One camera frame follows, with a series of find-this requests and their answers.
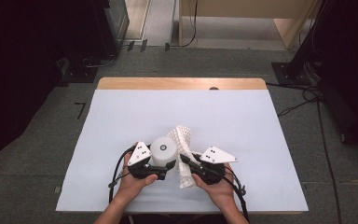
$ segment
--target black stand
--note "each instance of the black stand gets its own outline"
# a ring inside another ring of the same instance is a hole
[[[298,85],[298,86],[310,86],[310,79],[303,70],[300,70],[299,74],[293,76],[288,73],[287,66],[289,63],[271,63],[274,69],[275,76],[278,79],[280,85]]]
[[[318,21],[321,23],[331,7],[336,3],[337,0],[328,1],[329,5],[324,6],[327,1],[323,1],[321,8],[324,8],[323,12],[319,11]],[[313,25],[310,34],[307,35],[304,42],[298,49],[295,57],[290,63],[272,63],[275,76],[281,85],[310,85],[308,75],[303,70],[304,63],[310,59],[311,52],[314,52],[314,44],[318,42],[318,36],[314,36],[314,33],[318,32],[321,25]]]

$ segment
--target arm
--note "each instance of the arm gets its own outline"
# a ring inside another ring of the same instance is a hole
[[[127,164],[130,160],[131,154],[127,154],[124,157],[124,164]],[[127,166],[123,167],[123,174],[127,174],[129,171]],[[112,199],[112,202],[106,207],[103,213],[95,220],[94,224],[117,224],[121,220],[124,210],[127,205],[134,199],[141,190],[152,184],[157,180],[156,175],[150,175],[145,179],[136,179],[132,175],[126,175],[121,179],[120,187],[117,194]]]
[[[227,223],[248,224],[248,221],[242,215],[234,201],[234,192],[232,187],[225,180],[221,180],[214,185],[205,184],[198,175],[192,175],[196,184],[204,189],[212,202],[220,209]],[[233,181],[232,175],[226,174],[226,178]]]

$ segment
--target gray floor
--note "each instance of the gray floor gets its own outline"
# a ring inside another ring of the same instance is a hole
[[[289,62],[295,54],[288,50],[139,49],[123,50],[116,61],[100,68],[93,84],[55,88],[26,132],[0,152],[0,223],[92,223],[98,216],[55,212],[59,194],[53,191],[62,185],[99,78],[261,77],[275,83],[270,63]],[[301,91],[268,89],[277,112],[303,102]],[[87,104],[79,119],[81,105],[75,102]],[[358,179],[358,146],[342,145],[336,123],[324,104],[321,109],[342,223],[358,223],[358,185],[351,184]],[[280,117],[280,122],[310,210],[300,215],[251,215],[251,220],[338,223],[316,104],[304,105]]]

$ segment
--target wooden edge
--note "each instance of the wooden edge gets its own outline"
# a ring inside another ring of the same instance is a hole
[[[103,77],[97,90],[266,90],[261,78]]]

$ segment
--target white board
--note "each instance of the white board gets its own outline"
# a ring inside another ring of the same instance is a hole
[[[250,213],[308,211],[267,90],[97,90],[56,210],[103,211],[108,205],[107,186],[122,152],[136,141],[151,144],[180,124],[191,129],[191,150],[203,152],[216,146],[239,159],[231,167],[246,186]],[[145,188],[127,212],[213,213],[218,209],[204,190],[179,189],[179,174],[169,172],[166,180]]]

